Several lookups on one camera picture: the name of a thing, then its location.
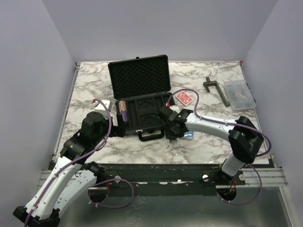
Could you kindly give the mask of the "red tan poker chip stack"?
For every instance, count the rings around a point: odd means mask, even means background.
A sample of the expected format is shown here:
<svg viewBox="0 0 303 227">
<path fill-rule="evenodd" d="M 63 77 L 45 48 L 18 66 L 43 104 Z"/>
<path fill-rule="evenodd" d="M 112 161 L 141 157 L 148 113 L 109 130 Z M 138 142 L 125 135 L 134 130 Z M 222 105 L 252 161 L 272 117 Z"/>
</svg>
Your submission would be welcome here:
<svg viewBox="0 0 303 227">
<path fill-rule="evenodd" d="M 124 113 L 127 112 L 126 102 L 124 100 L 120 100 L 118 102 L 119 112 Z"/>
</svg>

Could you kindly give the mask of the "black poker carrying case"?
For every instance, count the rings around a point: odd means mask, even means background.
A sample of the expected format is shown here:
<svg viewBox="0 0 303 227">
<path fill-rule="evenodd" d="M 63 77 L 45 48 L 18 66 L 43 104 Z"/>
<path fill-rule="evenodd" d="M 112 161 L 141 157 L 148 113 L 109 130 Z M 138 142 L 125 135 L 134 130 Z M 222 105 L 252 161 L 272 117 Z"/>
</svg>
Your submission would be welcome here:
<svg viewBox="0 0 303 227">
<path fill-rule="evenodd" d="M 159 110 L 167 102 L 175 104 L 170 91 L 167 55 L 114 61 L 107 66 L 116 114 L 121 115 L 118 102 L 126 102 L 125 135 L 137 135 L 143 142 L 163 138 L 165 130 L 164 123 L 158 118 Z"/>
</svg>

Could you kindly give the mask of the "purple poker chip stack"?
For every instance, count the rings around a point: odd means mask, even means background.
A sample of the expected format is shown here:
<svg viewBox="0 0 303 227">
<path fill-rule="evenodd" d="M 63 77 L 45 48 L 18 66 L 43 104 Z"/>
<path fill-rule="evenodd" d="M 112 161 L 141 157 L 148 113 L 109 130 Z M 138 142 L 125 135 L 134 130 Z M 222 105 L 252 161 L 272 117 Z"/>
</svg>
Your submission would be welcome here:
<svg viewBox="0 0 303 227">
<path fill-rule="evenodd" d="M 122 119 L 123 119 L 123 122 L 124 123 L 128 123 L 128 114 L 126 111 L 122 111 L 121 112 L 121 116 L 122 116 Z"/>
</svg>

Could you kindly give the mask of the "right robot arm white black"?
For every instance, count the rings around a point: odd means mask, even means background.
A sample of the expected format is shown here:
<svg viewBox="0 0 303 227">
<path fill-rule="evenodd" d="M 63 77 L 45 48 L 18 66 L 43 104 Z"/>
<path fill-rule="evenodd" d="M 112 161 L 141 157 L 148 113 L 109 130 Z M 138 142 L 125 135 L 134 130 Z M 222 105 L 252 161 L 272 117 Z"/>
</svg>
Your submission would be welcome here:
<svg viewBox="0 0 303 227">
<path fill-rule="evenodd" d="M 218 181 L 223 185 L 229 185 L 243 166 L 254 162 L 264 141 L 261 133 L 244 116 L 237 120 L 220 120 L 199 116 L 188 109 L 177 113 L 163 106 L 158 118 L 164 122 L 169 139 L 181 138 L 185 132 L 193 131 L 216 136 L 230 143 L 232 154 L 224 161 L 218 173 Z"/>
</svg>

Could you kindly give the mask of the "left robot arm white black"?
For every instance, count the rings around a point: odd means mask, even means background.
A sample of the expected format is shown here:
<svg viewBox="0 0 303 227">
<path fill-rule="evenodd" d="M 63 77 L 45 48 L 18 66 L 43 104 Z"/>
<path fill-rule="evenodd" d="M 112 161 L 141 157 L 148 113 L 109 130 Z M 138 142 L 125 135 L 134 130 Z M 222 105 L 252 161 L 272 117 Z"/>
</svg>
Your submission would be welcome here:
<svg viewBox="0 0 303 227">
<path fill-rule="evenodd" d="M 125 125 L 115 126 L 111 116 L 90 112 L 80 130 L 68 139 L 52 172 L 36 195 L 13 215 L 26 227 L 56 227 L 66 209 L 89 187 L 105 181 L 104 168 L 86 160 L 102 148 L 109 137 L 123 137 Z"/>
</svg>

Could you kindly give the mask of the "blue playing card deck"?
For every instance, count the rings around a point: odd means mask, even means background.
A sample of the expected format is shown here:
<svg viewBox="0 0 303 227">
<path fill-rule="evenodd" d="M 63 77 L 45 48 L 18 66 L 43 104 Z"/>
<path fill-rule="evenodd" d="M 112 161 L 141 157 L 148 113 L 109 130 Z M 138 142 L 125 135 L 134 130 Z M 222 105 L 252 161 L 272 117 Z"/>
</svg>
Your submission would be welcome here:
<svg viewBox="0 0 303 227">
<path fill-rule="evenodd" d="M 182 139 L 185 140 L 192 140 L 194 136 L 194 132 L 193 131 L 188 131 L 184 133 L 184 136 L 182 137 Z"/>
</svg>

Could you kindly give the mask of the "red playing card deck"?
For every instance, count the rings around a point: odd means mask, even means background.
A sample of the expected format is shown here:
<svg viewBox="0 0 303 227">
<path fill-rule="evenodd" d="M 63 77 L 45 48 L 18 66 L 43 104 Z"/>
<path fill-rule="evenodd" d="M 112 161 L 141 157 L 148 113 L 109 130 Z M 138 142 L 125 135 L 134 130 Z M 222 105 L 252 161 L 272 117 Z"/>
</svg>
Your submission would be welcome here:
<svg viewBox="0 0 303 227">
<path fill-rule="evenodd" d="M 186 92 L 181 91 L 176 94 L 176 98 L 184 105 L 187 106 L 193 101 L 193 98 L 190 97 Z"/>
</svg>

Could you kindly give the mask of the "black metal clamp tool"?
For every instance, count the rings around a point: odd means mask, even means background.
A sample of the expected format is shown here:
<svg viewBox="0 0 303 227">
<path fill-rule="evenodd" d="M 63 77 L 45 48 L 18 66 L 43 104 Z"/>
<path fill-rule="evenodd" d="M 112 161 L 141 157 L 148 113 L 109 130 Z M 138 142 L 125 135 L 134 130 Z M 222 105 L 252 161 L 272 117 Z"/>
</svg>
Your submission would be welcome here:
<svg viewBox="0 0 303 227">
<path fill-rule="evenodd" d="M 204 88 L 206 89 L 207 93 L 210 93 L 210 87 L 215 87 L 222 102 L 226 107 L 229 107 L 231 104 L 227 101 L 223 91 L 221 90 L 219 83 L 216 80 L 210 80 L 209 77 L 206 77 L 206 81 L 203 83 Z"/>
</svg>

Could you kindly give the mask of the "clear plastic parts box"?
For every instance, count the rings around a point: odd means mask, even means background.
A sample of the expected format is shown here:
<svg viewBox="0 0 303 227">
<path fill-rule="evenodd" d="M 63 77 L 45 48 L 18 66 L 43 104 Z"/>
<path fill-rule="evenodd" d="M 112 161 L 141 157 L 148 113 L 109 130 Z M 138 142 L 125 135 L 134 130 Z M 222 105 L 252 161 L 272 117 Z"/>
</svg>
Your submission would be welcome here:
<svg viewBox="0 0 303 227">
<path fill-rule="evenodd" d="M 223 88 L 234 112 L 251 110 L 256 107 L 256 102 L 245 80 L 226 81 Z"/>
</svg>

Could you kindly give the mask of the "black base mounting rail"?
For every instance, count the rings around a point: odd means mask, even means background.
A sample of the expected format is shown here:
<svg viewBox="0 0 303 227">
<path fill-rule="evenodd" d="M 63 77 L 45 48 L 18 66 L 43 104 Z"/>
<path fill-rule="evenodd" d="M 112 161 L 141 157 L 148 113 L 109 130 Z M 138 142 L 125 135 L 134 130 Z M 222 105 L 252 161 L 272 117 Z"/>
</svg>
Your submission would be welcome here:
<svg viewBox="0 0 303 227">
<path fill-rule="evenodd" d="M 134 196 L 215 196 L 218 188 L 244 185 L 243 172 L 228 176 L 219 165 L 209 164 L 98 164 L 69 166 L 53 180 L 48 196 L 60 202 L 88 192 L 94 200 L 106 195 Z"/>
</svg>

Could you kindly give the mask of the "aluminium extrusion rail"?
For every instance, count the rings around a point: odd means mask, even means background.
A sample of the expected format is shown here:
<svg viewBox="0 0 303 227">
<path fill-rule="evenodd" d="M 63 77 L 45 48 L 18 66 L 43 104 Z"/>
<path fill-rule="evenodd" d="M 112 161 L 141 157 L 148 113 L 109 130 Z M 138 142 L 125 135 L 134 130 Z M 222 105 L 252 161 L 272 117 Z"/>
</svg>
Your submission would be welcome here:
<svg viewBox="0 0 303 227">
<path fill-rule="evenodd" d="M 105 168 L 108 179 L 120 178 L 128 180 L 136 185 L 156 183 L 166 184 L 190 184 L 201 183 L 205 186 L 215 186 L 217 189 L 228 188 L 233 182 L 237 188 L 259 187 L 262 181 L 263 187 L 283 187 L 287 180 L 283 169 L 272 168 L 269 165 L 254 165 L 241 169 L 232 180 L 227 183 L 216 183 L 214 174 L 219 170 L 219 165 L 211 164 L 101 164 Z"/>
</svg>

